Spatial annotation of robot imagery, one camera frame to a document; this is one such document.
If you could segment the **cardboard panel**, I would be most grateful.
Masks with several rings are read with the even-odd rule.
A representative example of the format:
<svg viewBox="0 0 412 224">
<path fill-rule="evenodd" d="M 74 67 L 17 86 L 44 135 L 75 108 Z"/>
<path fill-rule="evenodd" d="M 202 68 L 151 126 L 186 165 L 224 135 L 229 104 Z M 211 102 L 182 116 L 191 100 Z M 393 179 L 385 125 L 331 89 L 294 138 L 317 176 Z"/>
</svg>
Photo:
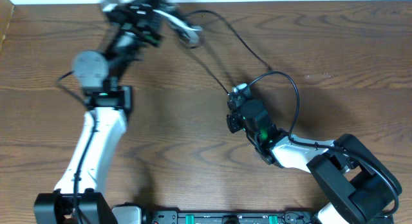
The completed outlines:
<svg viewBox="0 0 412 224">
<path fill-rule="evenodd" d="M 15 5 L 11 0 L 1 0 L 0 4 L 0 49 L 6 39 L 6 33 L 10 26 L 10 21 L 14 13 Z"/>
</svg>

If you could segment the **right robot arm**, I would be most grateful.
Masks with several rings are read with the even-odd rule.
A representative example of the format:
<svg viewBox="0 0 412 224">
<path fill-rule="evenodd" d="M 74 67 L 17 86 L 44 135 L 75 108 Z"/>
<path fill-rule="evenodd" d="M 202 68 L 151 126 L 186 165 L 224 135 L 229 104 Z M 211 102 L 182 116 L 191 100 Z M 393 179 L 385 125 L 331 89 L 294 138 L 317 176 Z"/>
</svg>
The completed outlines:
<svg viewBox="0 0 412 224">
<path fill-rule="evenodd" d="M 398 207 L 402 187 L 395 176 L 355 136 L 336 140 L 299 138 L 272 122 L 262 101 L 234 91 L 227 101 L 230 132 L 243 130 L 269 165 L 310 173 L 328 198 L 315 223 L 392 223 L 385 211 Z"/>
</svg>

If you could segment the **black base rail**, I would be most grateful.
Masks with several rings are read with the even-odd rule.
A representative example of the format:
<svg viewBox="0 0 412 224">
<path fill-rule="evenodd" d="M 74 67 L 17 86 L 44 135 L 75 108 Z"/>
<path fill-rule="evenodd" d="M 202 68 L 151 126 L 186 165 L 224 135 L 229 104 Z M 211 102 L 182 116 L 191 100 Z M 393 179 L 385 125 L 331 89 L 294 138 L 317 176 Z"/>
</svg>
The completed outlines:
<svg viewBox="0 0 412 224">
<path fill-rule="evenodd" d="M 135 224 L 321 224 L 309 212 L 179 212 L 175 210 L 147 211 L 139 207 L 112 209 L 118 223 Z"/>
</svg>

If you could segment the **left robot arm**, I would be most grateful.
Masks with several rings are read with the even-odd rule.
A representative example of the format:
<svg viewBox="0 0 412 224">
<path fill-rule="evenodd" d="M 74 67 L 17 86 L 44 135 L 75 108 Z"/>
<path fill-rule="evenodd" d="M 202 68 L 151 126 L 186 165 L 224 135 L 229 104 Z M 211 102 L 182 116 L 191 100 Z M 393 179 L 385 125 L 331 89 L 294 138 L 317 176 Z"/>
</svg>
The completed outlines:
<svg viewBox="0 0 412 224">
<path fill-rule="evenodd" d="M 85 107 L 83 129 L 68 167 L 51 193 L 33 206 L 37 223 L 141 223 L 138 205 L 111 208 L 106 179 L 118 142 L 133 110 L 133 89 L 119 81 L 142 48 L 160 44 L 165 0 L 103 0 L 101 9 L 115 27 L 104 50 L 88 50 L 73 60 L 70 74 L 81 85 L 75 98 Z"/>
</svg>

